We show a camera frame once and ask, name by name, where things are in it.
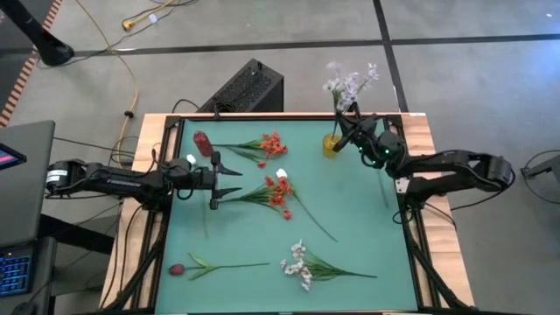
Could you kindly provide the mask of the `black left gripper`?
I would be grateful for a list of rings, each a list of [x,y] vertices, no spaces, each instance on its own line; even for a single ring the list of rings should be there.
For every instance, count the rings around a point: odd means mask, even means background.
[[[218,173],[229,176],[241,176],[238,171],[228,169],[221,164],[221,154],[214,151],[211,154],[212,168],[197,166],[192,168],[188,160],[183,158],[173,159],[168,163],[168,179],[175,190],[175,196],[179,200],[189,200],[195,190],[211,192],[209,207],[212,210],[218,208],[218,198],[241,190],[241,187],[217,189]]]

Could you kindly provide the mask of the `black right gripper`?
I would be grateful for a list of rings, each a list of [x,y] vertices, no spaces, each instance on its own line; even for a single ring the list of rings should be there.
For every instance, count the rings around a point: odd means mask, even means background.
[[[346,115],[339,116],[339,126],[343,134],[332,150],[340,152],[347,144],[352,143],[359,148],[362,163],[375,169],[399,169],[405,157],[403,140],[385,127],[382,116],[372,114],[365,117],[361,114],[358,104],[350,106],[353,119]]]

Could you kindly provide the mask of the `white artificial flower bunch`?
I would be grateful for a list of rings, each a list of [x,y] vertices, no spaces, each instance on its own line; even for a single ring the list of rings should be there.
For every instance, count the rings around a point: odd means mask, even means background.
[[[325,260],[313,254],[299,239],[290,247],[293,263],[286,259],[280,262],[282,272],[288,277],[299,279],[301,287],[310,291],[316,282],[325,282],[337,277],[365,277],[376,279],[374,275],[357,273],[333,266]]]
[[[341,64],[336,61],[329,62],[326,68],[331,72],[332,78],[323,85],[323,89],[332,95],[335,115],[345,114],[358,101],[360,92],[371,88],[380,79],[375,63],[367,64],[367,71],[363,76],[356,72],[343,75]]]

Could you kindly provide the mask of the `red artificial tulip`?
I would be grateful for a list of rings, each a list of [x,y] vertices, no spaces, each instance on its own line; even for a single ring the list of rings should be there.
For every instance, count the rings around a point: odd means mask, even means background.
[[[237,263],[237,264],[213,264],[208,260],[196,255],[192,252],[188,253],[190,259],[195,263],[194,266],[186,266],[183,263],[174,263],[168,268],[168,273],[172,276],[182,276],[188,271],[193,271],[194,273],[189,277],[189,279],[195,280],[204,275],[211,273],[220,269],[237,269],[237,268],[249,268],[249,267],[259,267],[270,265],[269,262],[254,262],[254,263]]]

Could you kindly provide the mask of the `yellow glass vase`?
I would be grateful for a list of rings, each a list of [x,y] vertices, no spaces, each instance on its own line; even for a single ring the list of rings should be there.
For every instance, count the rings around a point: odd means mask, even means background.
[[[334,146],[340,140],[340,135],[327,133],[322,140],[322,153],[326,158],[335,158],[338,154]]]

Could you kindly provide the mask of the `red glass vase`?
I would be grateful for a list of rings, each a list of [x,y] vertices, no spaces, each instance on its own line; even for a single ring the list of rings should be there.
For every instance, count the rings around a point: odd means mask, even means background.
[[[205,132],[200,130],[195,131],[192,140],[203,157],[210,158],[212,156],[214,147]]]

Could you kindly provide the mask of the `orange artificial flower bunch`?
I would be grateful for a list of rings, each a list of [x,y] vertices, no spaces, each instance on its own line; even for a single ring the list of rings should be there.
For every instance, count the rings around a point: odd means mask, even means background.
[[[247,192],[239,197],[233,197],[231,199],[224,200],[227,202],[246,202],[252,203],[259,206],[267,207],[276,213],[279,213],[286,221],[292,219],[292,211],[288,207],[290,199],[294,199],[299,206],[304,210],[304,212],[309,216],[311,221],[324,232],[332,241],[337,242],[338,240],[329,233],[314,217],[312,212],[303,202],[297,188],[294,186],[293,182],[289,179],[287,172],[284,169],[278,169],[276,172],[276,178],[273,179],[271,176],[266,176],[264,178],[264,183],[254,189],[251,192]]]
[[[227,149],[256,164],[258,168],[265,168],[268,161],[288,153],[288,146],[283,144],[279,134],[273,131],[262,134],[259,138],[245,143],[220,143],[215,148]]]

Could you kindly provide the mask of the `green table mat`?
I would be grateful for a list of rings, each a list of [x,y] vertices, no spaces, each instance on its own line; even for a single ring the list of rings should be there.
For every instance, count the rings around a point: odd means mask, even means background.
[[[218,269],[198,279],[164,272],[156,311],[162,315],[249,312],[411,311],[417,306],[410,261],[401,226],[393,222],[398,205],[394,183],[384,172],[361,163],[360,153],[346,147],[334,158],[322,153],[328,121],[194,121],[185,123],[180,149],[196,155],[193,133],[207,134],[213,144],[239,144],[276,131],[288,153],[272,158],[265,168],[227,149],[222,163],[241,176],[222,176],[228,194],[216,210],[210,195],[195,191],[172,204],[163,265],[194,266],[192,252],[213,264],[269,263],[267,266]],[[305,205],[338,241],[332,241],[290,199],[292,219],[246,202],[224,200],[261,186],[266,176],[284,169]],[[293,263],[291,246],[305,246],[343,270],[376,276],[339,276],[316,282],[305,291],[296,277],[286,276],[280,262]]]

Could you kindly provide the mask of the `black computer case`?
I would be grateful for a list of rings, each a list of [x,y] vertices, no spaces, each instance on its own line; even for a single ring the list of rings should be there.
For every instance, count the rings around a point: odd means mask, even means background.
[[[284,76],[251,59],[199,109],[206,113],[283,112]]]

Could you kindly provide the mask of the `grey laptop lid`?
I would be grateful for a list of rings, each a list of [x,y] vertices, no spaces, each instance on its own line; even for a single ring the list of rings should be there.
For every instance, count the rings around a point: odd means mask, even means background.
[[[0,143],[27,156],[0,171],[0,248],[37,237],[54,129],[50,120],[0,129]]]

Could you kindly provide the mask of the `black stand with round base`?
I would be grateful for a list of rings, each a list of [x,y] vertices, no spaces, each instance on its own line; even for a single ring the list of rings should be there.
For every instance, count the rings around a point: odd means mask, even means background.
[[[47,66],[60,66],[74,56],[74,49],[53,36],[19,0],[0,0],[0,10],[35,45]]]

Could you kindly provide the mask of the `small lit screen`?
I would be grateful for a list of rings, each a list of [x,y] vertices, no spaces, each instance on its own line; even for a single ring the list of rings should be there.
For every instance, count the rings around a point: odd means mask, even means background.
[[[27,162],[27,156],[0,143],[0,171]]]

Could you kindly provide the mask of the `blue backlit keyboard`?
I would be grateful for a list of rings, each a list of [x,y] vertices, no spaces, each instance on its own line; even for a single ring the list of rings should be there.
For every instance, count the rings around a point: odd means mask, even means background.
[[[0,248],[0,298],[28,293],[32,286],[34,248]]]

